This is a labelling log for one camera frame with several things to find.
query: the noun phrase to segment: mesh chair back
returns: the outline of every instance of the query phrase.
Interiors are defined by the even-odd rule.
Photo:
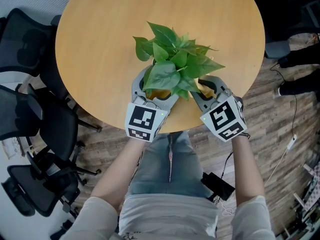
[[[19,71],[36,77],[53,29],[34,21],[20,9],[13,9],[0,39],[0,72]]]
[[[1,37],[2,37],[2,33],[5,30],[6,22],[7,22],[6,18],[4,18],[4,17],[0,18],[0,40],[1,40]]]
[[[39,103],[43,109],[40,136],[60,159],[69,160],[78,134],[78,116],[51,92],[42,92]]]
[[[50,216],[57,202],[74,186],[78,189],[77,178],[69,173],[49,180],[39,177],[31,165],[13,165],[7,168],[12,179],[22,188],[30,204],[45,217]]]
[[[0,141],[38,133],[40,120],[30,109],[27,97],[0,85]]]
[[[22,215],[35,215],[35,209],[28,202],[28,198],[26,197],[25,193],[12,178],[9,177],[4,183],[1,183],[1,185],[8,197],[11,199],[15,207]]]
[[[60,100],[65,100],[68,91],[60,77],[56,60],[56,31],[48,43],[43,59],[39,64],[40,79],[48,89]]]

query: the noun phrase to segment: white cable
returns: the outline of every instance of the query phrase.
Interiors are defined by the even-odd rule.
[[[220,200],[219,202],[221,203],[221,206],[224,209],[224,211],[222,212],[222,216],[233,216],[235,214],[234,209],[232,209],[231,207],[226,208]]]
[[[280,165],[282,159],[284,158],[286,152],[287,152],[288,148],[285,149],[285,151],[283,152],[280,161],[278,162],[278,164],[276,165],[276,167],[274,168],[273,172],[271,173],[270,177],[268,178],[268,180],[264,183],[264,186],[267,185],[268,181],[271,179],[272,175],[274,174],[274,172],[276,171],[277,167]]]

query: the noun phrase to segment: white shirt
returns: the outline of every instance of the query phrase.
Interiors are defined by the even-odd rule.
[[[214,240],[217,207],[205,198],[175,194],[129,196],[120,213],[90,197],[61,240]],[[241,204],[231,222],[232,239],[274,240],[263,196]]]

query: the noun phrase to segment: cable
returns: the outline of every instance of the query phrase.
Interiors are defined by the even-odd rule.
[[[248,140],[249,140],[250,137],[251,137],[251,135],[250,135],[249,133],[246,133],[246,132],[242,132],[242,133],[240,133],[238,136],[245,136],[245,137],[248,138]],[[233,153],[234,153],[234,151],[232,150],[232,151],[230,152],[230,154],[228,155],[228,157],[226,158],[226,160],[225,160],[224,167],[223,167],[223,171],[222,171],[222,174],[221,174],[221,177],[220,177],[221,180],[222,180],[222,177],[223,177],[224,174],[225,174],[227,162],[228,162],[229,158],[232,156]],[[221,202],[221,201],[220,201],[220,196],[219,196],[219,198],[216,200],[216,202],[215,202],[214,204],[217,205],[219,202]]]
[[[268,181],[271,179],[272,175],[274,174],[274,172],[276,171],[276,169],[278,168],[278,166],[280,165],[282,159],[284,158],[286,152],[287,152],[288,148],[285,149],[285,151],[283,152],[280,161],[278,162],[278,164],[276,165],[276,167],[273,169],[273,172],[271,173],[270,177],[267,179],[267,181],[264,183],[264,186],[267,185]]]
[[[269,70],[270,71],[276,71],[283,79],[283,82],[287,82],[284,78],[284,76],[277,70],[277,69],[273,69],[275,66],[279,65],[279,63],[276,63],[275,65],[273,65]],[[295,137],[295,133],[294,133],[294,124],[295,124],[295,119],[296,119],[296,114],[297,114],[297,106],[298,106],[298,100],[297,100],[297,96],[294,95],[295,97],[295,111],[294,111],[294,116],[293,116],[293,120],[292,120],[292,127],[291,127],[291,133],[292,133],[292,138]]]
[[[224,211],[222,212],[222,216],[233,216],[235,215],[234,209],[232,209],[231,207],[224,207],[224,204],[219,200],[219,202],[221,203],[222,208],[224,209]]]

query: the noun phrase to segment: black cable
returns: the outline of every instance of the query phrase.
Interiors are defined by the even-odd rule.
[[[223,172],[222,172],[222,175],[221,175],[221,179],[222,179],[222,177],[223,177],[224,174],[225,174],[225,169],[226,169],[226,166],[227,166],[227,162],[228,162],[229,158],[232,156],[233,153],[234,153],[234,152],[231,151],[230,154],[228,155],[228,157],[227,157],[226,160],[225,160]]]
[[[284,78],[284,76],[277,70],[277,69],[273,69],[275,66],[277,66],[279,63],[273,65],[269,70],[270,71],[276,71],[283,79],[283,82],[287,82]],[[295,119],[296,119],[296,114],[297,114],[297,106],[298,106],[298,100],[297,100],[297,96],[294,95],[295,97],[295,111],[294,111],[294,116],[293,116],[293,120],[292,120],[292,127],[291,127],[291,133],[292,133],[292,138],[295,137],[295,133],[294,133],[294,124],[295,124]]]

